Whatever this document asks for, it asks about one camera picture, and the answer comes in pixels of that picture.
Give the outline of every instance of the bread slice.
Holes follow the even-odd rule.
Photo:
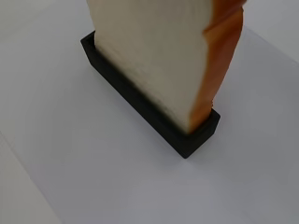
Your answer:
[[[245,0],[88,0],[95,46],[185,133],[209,116]]]

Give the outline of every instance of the brown crust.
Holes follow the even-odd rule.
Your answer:
[[[190,115],[190,133],[209,116],[213,99],[234,56],[243,27],[246,0],[213,0],[213,17],[205,29],[208,44],[207,65],[202,86]]]

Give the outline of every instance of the white surface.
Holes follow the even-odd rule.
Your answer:
[[[245,6],[245,24],[299,62],[298,10],[298,0],[249,0]]]
[[[18,28],[53,2],[54,0],[1,0],[0,41],[9,38]],[[61,223],[13,155],[2,134],[0,134],[0,223]]]
[[[8,38],[56,0],[1,0],[0,40]]]
[[[63,223],[298,223],[297,63],[245,30],[185,161],[91,68],[92,29],[68,0],[0,43],[0,127]]]
[[[61,224],[1,134],[0,223]]]

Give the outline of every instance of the slice of bread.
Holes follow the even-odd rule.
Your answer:
[[[88,0],[95,46],[185,133],[210,114],[245,0]]]

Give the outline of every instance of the black holder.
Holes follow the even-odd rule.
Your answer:
[[[91,65],[184,159],[214,134],[221,118],[215,110],[197,130],[186,134],[95,48],[94,32],[81,43]]]

